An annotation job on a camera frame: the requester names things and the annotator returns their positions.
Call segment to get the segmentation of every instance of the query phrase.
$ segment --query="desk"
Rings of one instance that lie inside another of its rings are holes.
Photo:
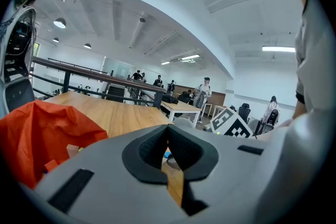
[[[76,92],[66,92],[45,102],[72,105],[115,137],[143,128],[172,124],[157,108],[113,102]]]
[[[204,104],[204,107],[203,107],[203,111],[202,111],[202,118],[203,118],[204,111],[205,111],[205,108],[206,108],[207,105],[210,106],[210,109],[209,109],[209,112],[208,112],[208,116],[210,115],[210,111],[211,111],[211,108],[212,108],[212,104],[207,104],[207,103],[205,103],[205,104]]]
[[[215,108],[214,108],[214,113],[212,113],[212,119],[216,116],[216,110],[224,110],[226,109],[226,106],[221,106],[221,105],[215,105]]]
[[[161,106],[163,106],[164,108],[170,111],[170,115],[169,115],[170,121],[173,121],[175,113],[196,113],[194,121],[193,121],[194,128],[196,127],[197,119],[199,117],[201,109],[195,106],[183,103],[181,101],[179,101],[178,104],[171,104],[171,103],[166,103],[162,101]]]

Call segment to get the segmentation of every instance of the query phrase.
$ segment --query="orange bag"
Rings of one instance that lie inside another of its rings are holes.
[[[34,101],[0,120],[0,149],[15,179],[34,188],[53,159],[69,158],[67,145],[87,147],[108,138],[72,106]]]

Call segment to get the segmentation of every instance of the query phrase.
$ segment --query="person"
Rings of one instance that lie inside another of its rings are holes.
[[[145,78],[145,73],[142,73],[141,75],[142,75],[141,82],[146,83],[147,81],[146,81],[146,78]]]
[[[329,74],[335,68],[335,35],[319,0],[301,0],[303,12],[300,29],[296,35],[295,50],[297,58],[298,84],[297,103],[292,118],[281,126],[288,126],[294,119],[315,109],[334,107],[334,84]],[[317,62],[321,62],[317,74]],[[316,93],[316,85],[323,85]]]
[[[209,85],[210,83],[210,78],[205,77],[204,78],[204,84],[199,85],[197,88],[195,88],[195,94],[196,97],[194,99],[194,106],[200,109],[203,109],[203,106],[207,102],[207,98],[211,96],[212,91],[211,87]]]
[[[162,86],[161,75],[158,75],[158,78],[154,81],[153,85],[158,87]]]
[[[265,114],[264,117],[262,118],[262,124],[266,124],[267,120],[269,118],[269,116],[271,115],[272,111],[276,109],[278,111],[278,120],[280,118],[280,109],[279,109],[279,105],[277,102],[277,98],[273,95],[271,98],[271,102],[270,104],[267,106],[266,110],[265,110]]]
[[[191,92],[191,90],[188,90],[188,93],[189,93],[189,96],[192,98],[194,95],[193,93]]]
[[[136,73],[134,73],[132,76],[131,76],[131,79],[134,80],[141,80],[142,79],[142,76],[140,75],[140,70],[137,70]]]
[[[172,80],[172,82],[168,84],[166,94],[169,94],[170,96],[173,96],[174,90],[175,90],[175,84],[174,84],[174,80]]]
[[[234,112],[237,112],[236,108],[233,105],[230,106],[230,109],[232,109]]]

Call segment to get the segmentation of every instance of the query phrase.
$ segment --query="black metal railing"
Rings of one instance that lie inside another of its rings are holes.
[[[53,62],[58,62],[58,63],[64,63],[65,65],[69,65],[69,66],[72,66],[72,67],[79,67],[79,68],[87,69],[87,70],[90,70],[90,71],[99,72],[101,74],[107,74],[107,72],[103,72],[103,71],[100,71],[100,70],[97,70],[97,69],[75,65],[74,63],[64,62],[64,61],[56,60],[56,59],[53,59],[53,58],[48,58],[48,60],[53,61]]]
[[[130,81],[130,80],[125,80],[125,79],[120,79],[120,78],[116,78],[116,77],[111,77],[106,75],[105,73],[97,73],[96,71],[92,71],[89,68],[88,69],[83,69],[76,67],[75,65],[68,65],[68,64],[64,64],[64,63],[59,63],[59,62],[55,62],[55,61],[49,61],[43,58],[38,58],[38,57],[33,57],[33,62],[38,64],[38,65],[42,65],[42,66],[46,66],[48,68],[53,68],[53,69],[57,69],[59,71],[63,71],[65,72],[65,76],[64,76],[64,83],[60,83],[60,82],[56,82],[56,81],[52,81],[49,79],[46,79],[44,77],[41,77],[39,75],[36,75],[34,73],[30,73],[31,76],[33,76],[34,78],[52,83],[52,84],[56,84],[58,86],[63,87],[62,92],[65,93],[67,92],[69,89],[73,89],[73,90],[80,90],[81,92],[85,92],[85,93],[90,93],[90,94],[95,94],[95,95],[99,95],[102,97],[107,97],[107,98],[118,98],[119,100],[128,100],[128,101],[133,101],[135,104],[138,103],[145,103],[145,104],[153,104],[154,107],[160,109],[160,105],[161,105],[161,101],[162,101],[162,95],[164,92],[164,89],[156,87],[156,86],[152,86],[146,83],[142,83],[142,82],[136,82],[136,81]],[[134,88],[134,89],[139,89],[139,90],[148,90],[151,92],[155,92],[155,97],[151,98],[151,101],[149,100],[143,100],[143,99],[135,99],[135,98],[127,98],[127,97],[120,97],[120,96],[116,96],[116,95],[111,95],[111,94],[107,94],[107,93],[101,93],[101,92],[94,92],[94,91],[90,91],[87,89],[78,89],[76,87],[70,86],[69,82],[70,82],[70,75],[75,74],[78,76],[82,76],[85,78],[90,78],[90,79],[96,79],[99,81],[105,81],[107,83],[114,83],[114,84],[118,84],[118,85],[123,85],[129,88]],[[42,91],[40,91],[39,89],[34,89],[34,91],[39,92],[41,94],[44,94],[45,96],[51,96],[51,94],[46,94]]]

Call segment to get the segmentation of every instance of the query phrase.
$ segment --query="office chair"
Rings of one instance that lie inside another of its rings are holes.
[[[238,110],[238,115],[246,122],[248,123],[249,118],[248,115],[250,114],[251,109],[249,104],[242,104],[241,107]]]
[[[274,129],[274,125],[279,120],[279,111],[276,109],[273,109],[270,116],[267,119],[266,124],[262,127],[261,134],[268,133],[269,131],[272,131]]]

